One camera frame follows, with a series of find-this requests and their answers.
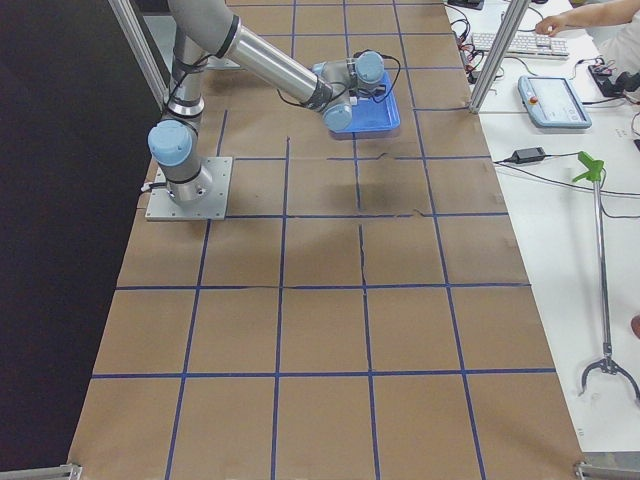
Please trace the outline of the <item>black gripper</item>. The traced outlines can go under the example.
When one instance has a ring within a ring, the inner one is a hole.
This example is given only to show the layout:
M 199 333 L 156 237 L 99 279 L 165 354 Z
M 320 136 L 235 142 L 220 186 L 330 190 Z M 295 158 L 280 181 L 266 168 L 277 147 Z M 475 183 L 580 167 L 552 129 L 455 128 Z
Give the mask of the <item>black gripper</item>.
M 388 96 L 385 85 L 377 85 L 373 89 L 359 88 L 356 92 L 358 99 L 371 100 L 374 103 L 382 103 Z

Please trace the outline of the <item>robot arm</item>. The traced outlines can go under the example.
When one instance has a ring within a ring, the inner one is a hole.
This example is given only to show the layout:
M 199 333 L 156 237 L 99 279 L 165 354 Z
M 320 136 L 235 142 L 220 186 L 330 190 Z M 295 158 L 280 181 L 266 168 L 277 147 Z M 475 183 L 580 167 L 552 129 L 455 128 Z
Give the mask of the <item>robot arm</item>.
M 390 93 L 383 84 L 384 57 L 374 50 L 306 68 L 245 27 L 223 1 L 171 1 L 168 6 L 176 22 L 171 80 L 148 145 L 177 205 L 202 200 L 213 187 L 213 176 L 196 153 L 204 110 L 201 74 L 209 58 L 238 64 L 293 97 L 299 107 L 320 113 L 333 132 L 350 126 L 353 102 L 380 103 Z

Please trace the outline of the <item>person's hand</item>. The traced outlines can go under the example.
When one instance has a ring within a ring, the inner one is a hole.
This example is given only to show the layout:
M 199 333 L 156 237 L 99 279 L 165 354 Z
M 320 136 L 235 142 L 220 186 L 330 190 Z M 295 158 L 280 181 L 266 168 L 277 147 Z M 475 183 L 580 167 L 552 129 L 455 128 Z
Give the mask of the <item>person's hand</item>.
M 567 20 L 563 15 L 544 17 L 535 27 L 534 32 L 539 35 L 554 36 L 567 29 Z

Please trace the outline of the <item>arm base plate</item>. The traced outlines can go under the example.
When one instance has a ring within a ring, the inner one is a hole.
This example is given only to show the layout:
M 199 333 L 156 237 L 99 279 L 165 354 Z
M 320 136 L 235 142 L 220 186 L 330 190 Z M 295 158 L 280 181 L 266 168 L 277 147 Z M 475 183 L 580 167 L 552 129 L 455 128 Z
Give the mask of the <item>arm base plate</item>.
M 201 157 L 199 176 L 189 183 L 167 182 L 157 168 L 145 218 L 148 221 L 224 220 L 227 212 L 232 157 Z

